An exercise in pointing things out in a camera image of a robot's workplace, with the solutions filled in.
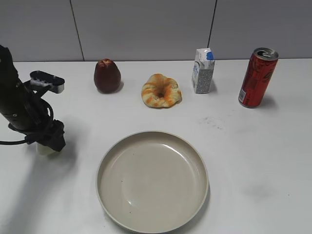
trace blue cap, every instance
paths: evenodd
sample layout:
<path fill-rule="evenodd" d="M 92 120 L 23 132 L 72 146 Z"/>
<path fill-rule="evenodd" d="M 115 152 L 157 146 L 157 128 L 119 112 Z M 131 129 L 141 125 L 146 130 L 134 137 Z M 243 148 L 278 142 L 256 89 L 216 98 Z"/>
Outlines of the blue cap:
<path fill-rule="evenodd" d="M 206 55 L 207 60 L 214 60 L 214 55 L 211 51 L 209 51 Z"/>

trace gray wall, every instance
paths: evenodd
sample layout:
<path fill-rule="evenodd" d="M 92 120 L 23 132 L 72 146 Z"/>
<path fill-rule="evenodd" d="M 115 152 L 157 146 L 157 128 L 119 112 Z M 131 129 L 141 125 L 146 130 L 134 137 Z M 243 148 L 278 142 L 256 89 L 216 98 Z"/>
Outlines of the gray wall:
<path fill-rule="evenodd" d="M 246 59 L 257 47 L 312 58 L 311 0 L 218 0 L 209 46 L 217 59 Z"/>
<path fill-rule="evenodd" d="M 14 61 L 82 60 L 68 0 L 0 0 L 0 44 Z"/>
<path fill-rule="evenodd" d="M 0 0 L 0 44 L 14 61 L 193 60 L 208 41 L 217 59 L 312 58 L 310 0 L 215 1 Z"/>

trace plate rim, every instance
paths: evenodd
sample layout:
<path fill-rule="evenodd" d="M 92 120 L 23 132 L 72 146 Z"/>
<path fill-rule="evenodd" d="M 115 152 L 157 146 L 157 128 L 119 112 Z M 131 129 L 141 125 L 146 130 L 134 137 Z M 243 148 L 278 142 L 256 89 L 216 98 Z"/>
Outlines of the plate rim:
<path fill-rule="evenodd" d="M 102 202 L 102 200 L 101 200 L 101 197 L 100 197 L 100 195 L 99 195 L 99 189 L 98 189 L 98 175 L 99 175 L 99 170 L 100 170 L 100 168 L 101 168 L 101 165 L 102 165 L 102 163 L 103 163 L 105 157 L 107 156 L 107 154 L 108 154 L 117 144 L 119 144 L 119 143 L 122 142 L 123 140 L 125 140 L 125 139 L 127 139 L 127 138 L 129 138 L 129 137 L 132 137 L 132 136 L 134 136 L 134 135 L 139 135 L 139 134 L 143 134 L 143 133 L 162 133 L 162 134 L 167 134 L 167 135 L 174 136 L 174 137 L 176 137 L 176 138 L 178 138 L 178 139 L 184 141 L 185 143 L 187 143 L 187 144 L 196 152 L 196 154 L 199 156 L 199 159 L 200 159 L 201 163 L 202 163 L 203 166 L 204 166 L 204 170 L 205 170 L 205 174 L 206 174 L 205 178 L 206 178 L 207 183 L 205 184 L 205 185 L 206 185 L 205 195 L 204 195 L 204 197 L 203 197 L 203 200 L 201 201 L 201 204 L 199 205 L 198 209 L 194 212 L 194 214 L 193 214 L 186 222 L 184 222 L 183 224 L 181 224 L 181 225 L 179 225 L 179 226 L 177 226 L 177 227 L 174 227 L 173 229 L 170 229 L 170 230 L 165 230 L 165 231 L 161 231 L 161 232 L 146 232 L 146 231 L 139 231 L 139 230 L 133 229 L 133 228 L 131 228 L 131 227 L 128 227 L 128 226 L 122 224 L 121 222 L 119 222 L 117 219 L 115 219 L 115 218 L 107 211 L 107 209 L 105 208 L 105 206 L 104 206 L 104 204 L 103 204 L 103 202 Z M 206 201 L 206 199 L 207 199 L 207 194 L 208 194 L 208 190 L 209 190 L 209 187 L 210 187 L 209 184 L 210 184 L 210 183 L 209 183 L 209 176 L 208 176 L 207 167 L 206 167 L 205 161 L 203 160 L 203 158 L 202 158 L 202 156 L 200 155 L 200 153 L 193 147 L 192 144 L 190 144 L 190 143 L 189 143 L 188 141 L 186 141 L 185 139 L 183 139 L 183 138 L 181 138 L 181 137 L 179 137 L 179 136 L 177 136 L 177 135 L 174 135 L 174 134 L 171 134 L 171 133 L 168 133 L 168 132 L 164 132 L 164 131 L 142 131 L 142 132 L 136 132 L 136 133 L 130 134 L 130 135 L 128 135 L 128 136 L 122 138 L 121 140 L 117 141 L 115 144 L 113 144 L 113 145 L 108 149 L 108 151 L 106 151 L 106 153 L 104 154 L 103 158 L 101 159 L 101 161 L 100 161 L 100 163 L 99 163 L 99 165 L 98 165 L 98 167 L 97 167 L 96 182 L 95 182 L 96 191 L 97 191 L 97 198 L 98 198 L 98 200 L 99 200 L 99 202 L 100 202 L 100 204 L 101 204 L 102 209 L 106 212 L 106 214 L 108 214 L 108 216 L 109 216 L 116 224 L 118 224 L 119 226 L 121 226 L 121 227 L 123 227 L 123 228 L 125 228 L 125 229 L 127 229 L 127 230 L 129 230 L 129 231 L 132 231 L 132 232 L 134 232 L 134 233 L 140 233 L 140 234 L 143 234 L 143 233 L 144 233 L 144 234 L 168 233 L 168 232 L 171 232 L 171 231 L 173 231 L 173 230 L 176 230 L 176 229 L 178 229 L 178 228 L 184 226 L 184 225 L 187 224 L 188 222 L 190 222 L 190 221 L 198 214 L 198 212 L 200 211 L 200 209 L 203 207 L 203 205 L 204 205 L 204 203 L 205 203 L 205 201 Z"/>

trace red can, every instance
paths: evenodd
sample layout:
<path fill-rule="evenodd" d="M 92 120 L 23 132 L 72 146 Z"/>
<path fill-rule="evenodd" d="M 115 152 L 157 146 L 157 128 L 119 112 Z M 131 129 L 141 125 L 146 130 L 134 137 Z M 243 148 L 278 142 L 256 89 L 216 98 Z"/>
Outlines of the red can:
<path fill-rule="evenodd" d="M 238 96 L 240 104 L 249 108 L 260 104 L 277 61 L 278 53 L 273 49 L 257 48 L 253 51 Z"/>

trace bagel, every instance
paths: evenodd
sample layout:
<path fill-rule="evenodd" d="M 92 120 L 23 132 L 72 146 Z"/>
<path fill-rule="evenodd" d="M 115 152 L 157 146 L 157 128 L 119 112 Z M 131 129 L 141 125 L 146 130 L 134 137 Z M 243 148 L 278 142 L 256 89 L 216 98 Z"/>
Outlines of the bagel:
<path fill-rule="evenodd" d="M 169 108 L 182 100 L 177 82 L 163 74 L 152 75 L 143 85 L 141 95 L 143 102 L 154 108 Z"/>

